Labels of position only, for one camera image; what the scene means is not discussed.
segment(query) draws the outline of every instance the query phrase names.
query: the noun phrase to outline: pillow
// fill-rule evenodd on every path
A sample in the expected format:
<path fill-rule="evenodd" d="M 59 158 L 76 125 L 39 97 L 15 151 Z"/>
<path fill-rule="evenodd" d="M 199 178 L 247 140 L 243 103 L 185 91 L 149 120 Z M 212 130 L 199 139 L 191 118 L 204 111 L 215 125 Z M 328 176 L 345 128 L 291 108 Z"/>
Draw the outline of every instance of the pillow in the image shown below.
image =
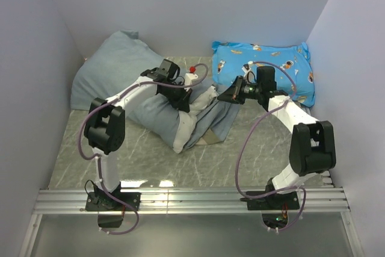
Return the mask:
<path fill-rule="evenodd" d="M 244 75 L 243 65 L 249 64 L 256 75 L 257 66 L 269 61 L 284 69 L 294 80 L 297 94 L 293 100 L 311 107 L 315 103 L 313 72 L 310 67 L 310 52 L 305 43 L 289 48 L 252 45 L 249 43 L 213 42 L 212 78 L 217 84 L 230 86 L 236 76 Z M 276 82 L 279 90 L 288 94 L 293 92 L 290 80 L 280 70 L 276 70 Z"/>
<path fill-rule="evenodd" d="M 140 73 L 161 65 L 164 58 L 138 39 L 135 31 L 118 31 L 77 72 L 71 108 L 89 110 L 96 97 L 114 96 L 137 80 Z"/>

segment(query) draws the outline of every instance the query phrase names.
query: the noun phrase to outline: marble tabletop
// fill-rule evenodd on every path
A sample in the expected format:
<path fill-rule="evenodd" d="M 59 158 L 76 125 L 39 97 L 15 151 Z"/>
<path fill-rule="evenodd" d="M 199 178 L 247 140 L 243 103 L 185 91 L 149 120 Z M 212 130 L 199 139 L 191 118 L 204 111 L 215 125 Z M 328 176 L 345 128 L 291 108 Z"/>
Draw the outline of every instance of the marble tabletop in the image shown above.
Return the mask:
<path fill-rule="evenodd" d="M 181 67 L 199 62 L 211 66 L 211 57 L 170 57 Z M 202 75 L 204 68 L 197 73 Z M 264 113 L 256 101 L 241 106 L 232 128 L 222 143 L 195 145 L 176 154 L 159 136 L 133 122 L 126 121 L 126 138 L 118 154 L 121 180 L 133 187 L 232 187 L 234 166 L 241 144 L 252 124 Z M 76 148 L 79 126 L 86 111 L 71 111 L 49 188 L 81 188 L 94 179 L 94 161 L 83 160 Z M 264 186 L 287 164 L 291 134 L 275 117 L 267 117 L 250 137 L 242 157 L 241 186 Z M 82 141 L 87 154 L 91 149 Z M 323 185 L 322 177 L 306 182 L 308 187 Z"/>

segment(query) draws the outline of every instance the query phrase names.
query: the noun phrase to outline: white wall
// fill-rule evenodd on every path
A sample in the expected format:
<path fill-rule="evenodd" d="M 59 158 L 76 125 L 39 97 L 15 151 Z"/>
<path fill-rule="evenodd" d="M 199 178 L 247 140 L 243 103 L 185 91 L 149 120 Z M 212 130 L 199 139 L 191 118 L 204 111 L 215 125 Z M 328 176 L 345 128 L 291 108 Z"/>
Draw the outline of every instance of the white wall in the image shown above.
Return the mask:
<path fill-rule="evenodd" d="M 385 0 L 329 0 L 308 44 L 315 116 L 334 124 L 337 166 L 367 256 L 385 255 Z"/>
<path fill-rule="evenodd" d="M 85 57 L 118 29 L 162 55 L 211 55 L 213 40 L 305 41 L 327 0 L 55 0 Z"/>
<path fill-rule="evenodd" d="M 0 0 L 1 256 L 17 256 L 48 185 L 81 61 L 52 0 Z"/>

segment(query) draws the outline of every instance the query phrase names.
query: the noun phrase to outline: gray pillow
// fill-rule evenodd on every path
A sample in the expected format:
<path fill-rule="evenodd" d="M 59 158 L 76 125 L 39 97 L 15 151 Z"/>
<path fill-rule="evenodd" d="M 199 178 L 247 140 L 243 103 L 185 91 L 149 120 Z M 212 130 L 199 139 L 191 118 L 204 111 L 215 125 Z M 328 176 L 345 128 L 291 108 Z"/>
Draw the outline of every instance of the gray pillow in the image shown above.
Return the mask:
<path fill-rule="evenodd" d="M 72 84 L 71 108 L 89 110 L 96 97 L 106 99 L 137 80 L 146 69 L 160 66 L 163 57 L 138 39 L 135 31 L 118 31 L 77 72 Z"/>

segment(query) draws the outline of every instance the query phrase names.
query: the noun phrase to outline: purple cable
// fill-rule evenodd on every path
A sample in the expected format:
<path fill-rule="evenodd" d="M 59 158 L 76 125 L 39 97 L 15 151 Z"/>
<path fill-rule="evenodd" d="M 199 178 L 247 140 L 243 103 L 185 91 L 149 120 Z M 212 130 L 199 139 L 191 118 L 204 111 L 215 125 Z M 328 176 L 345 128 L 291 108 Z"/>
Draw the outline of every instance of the purple cable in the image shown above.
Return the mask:
<path fill-rule="evenodd" d="M 155 82 L 155 81 L 144 81 L 144 82 L 141 82 L 140 84 L 134 84 L 132 86 L 130 86 L 129 88 L 127 88 L 123 93 L 122 95 L 119 97 L 119 98 L 116 98 L 116 99 L 113 99 L 112 101 L 109 101 L 99 107 L 97 107 L 95 110 L 91 111 L 88 116 L 83 120 L 82 124 L 81 124 L 81 127 L 80 127 L 80 131 L 79 131 L 79 135 L 78 135 L 78 150 L 79 150 L 79 154 L 80 156 L 82 156 L 83 159 L 86 159 L 87 161 L 93 159 L 93 158 L 97 158 L 97 172 L 99 174 L 99 179 L 101 180 L 100 181 L 100 185 L 102 186 L 102 189 L 104 191 L 104 193 L 106 193 L 106 195 L 108 197 L 110 197 L 112 200 L 115 200 L 116 202 L 118 203 L 121 203 L 123 206 L 125 206 L 126 208 L 130 209 L 131 211 L 133 211 L 135 213 L 135 215 L 137 216 L 137 220 L 135 222 L 135 224 L 128 230 L 125 230 L 125 231 L 122 231 L 122 232 L 111 232 L 111 231 L 108 231 L 106 229 L 102 229 L 102 231 L 106 232 L 107 234 L 111 234 L 111 235 L 123 235 L 123 234 L 126 234 L 126 233 L 130 233 L 131 231 L 133 231 L 135 229 L 135 227 L 138 225 L 139 223 L 139 214 L 138 214 L 138 211 L 133 207 L 131 206 L 130 204 L 127 204 L 126 202 L 114 197 L 112 194 L 109 193 L 109 191 L 107 190 L 106 186 L 104 185 L 104 182 L 103 182 L 103 174 L 102 174 L 102 160 L 101 160 L 101 155 L 98 154 L 98 153 L 94 153 L 92 156 L 86 156 L 85 153 L 83 152 L 83 149 L 82 149 L 82 145 L 81 145 L 81 139 L 82 139 L 82 133 L 84 131 L 84 128 L 85 128 L 85 125 L 86 123 L 89 121 L 89 119 L 95 114 L 97 113 L 98 111 L 104 109 L 105 107 L 107 107 L 108 105 L 112 105 L 114 103 L 116 103 L 117 101 L 119 101 L 119 99 L 125 97 L 130 91 L 132 91 L 133 89 L 141 86 L 141 85 L 145 85 L 145 84 L 156 84 L 156 85 L 160 85 L 160 86 L 163 86 L 163 87 L 173 87 L 173 88 L 188 88 L 188 87 L 193 87 L 195 85 L 198 85 L 200 84 L 207 76 L 207 74 L 209 73 L 209 68 L 207 65 L 205 65 L 204 63 L 198 63 L 196 64 L 194 67 L 198 67 L 198 66 L 204 66 L 206 68 L 206 72 L 204 74 L 204 76 L 202 78 L 199 78 L 195 83 L 193 84 L 189 84 L 189 85 L 172 85 L 172 84 L 163 84 L 161 82 Z"/>
<path fill-rule="evenodd" d="M 293 93 L 291 94 L 291 97 L 293 98 L 295 96 L 295 94 L 297 93 L 297 86 L 295 85 L 293 79 L 289 76 L 289 74 L 287 72 L 285 72 L 283 69 L 281 69 L 279 66 L 277 66 L 276 64 L 274 63 L 270 63 L 268 61 L 255 61 L 255 63 L 264 63 L 264 64 L 268 64 L 272 67 L 275 67 L 277 69 L 279 69 L 281 72 L 283 72 L 283 74 L 285 74 L 288 79 L 290 80 L 290 82 L 292 83 L 293 85 Z M 257 119 L 257 121 L 255 122 L 255 124 L 251 127 L 250 129 L 250 132 L 248 133 L 243 145 L 242 145 L 242 148 L 241 150 L 239 151 L 239 154 L 238 154 L 238 157 L 237 157 L 237 160 L 236 160 L 236 164 L 235 164 L 235 187 L 236 189 L 238 190 L 238 193 L 241 194 L 243 197 L 245 198 L 248 198 L 248 199 L 261 199 L 261 198 L 264 198 L 264 197 L 267 197 L 267 196 L 270 196 L 270 195 L 273 195 L 273 194 L 276 194 L 276 193 L 279 193 L 279 192 L 282 192 L 282 191 L 288 191 L 288 190 L 294 190 L 294 189 L 297 189 L 296 186 L 292 186 L 292 187 L 286 187 L 286 188 L 281 188 L 281 189 L 278 189 L 278 190 L 274 190 L 274 191 L 271 191 L 271 192 L 268 192 L 268 193 L 265 193 L 265 194 L 261 194 L 261 195 L 258 195 L 258 196 L 249 196 L 247 194 L 245 194 L 244 192 L 242 192 L 241 190 L 241 187 L 239 186 L 239 180 L 238 180 L 238 173 L 239 173 L 239 165 L 241 163 L 241 158 L 242 158 L 242 154 L 243 152 L 245 151 L 245 148 L 246 148 L 246 144 L 248 142 L 248 140 L 250 139 L 250 136 L 252 135 L 252 133 L 254 132 L 254 130 L 256 129 L 256 127 L 260 124 L 260 122 L 266 118 L 267 116 L 270 116 L 272 113 L 275 113 L 276 111 L 278 110 L 281 110 L 282 108 L 284 108 L 289 102 L 289 99 L 287 99 L 283 105 L 271 110 L 271 111 L 268 111 L 266 112 L 262 117 L 260 117 L 259 119 Z M 294 218 L 294 220 L 288 224 L 287 226 L 285 226 L 284 228 L 281 228 L 279 229 L 279 231 L 283 231 L 287 228 L 290 228 L 295 222 L 298 221 L 298 219 L 300 218 L 302 212 L 303 212 L 303 209 L 305 207 L 305 201 L 306 201 L 306 190 L 304 187 L 298 187 L 299 189 L 301 189 L 304 193 L 303 193 L 303 202 L 302 202 L 302 206 L 297 214 L 297 216 Z"/>

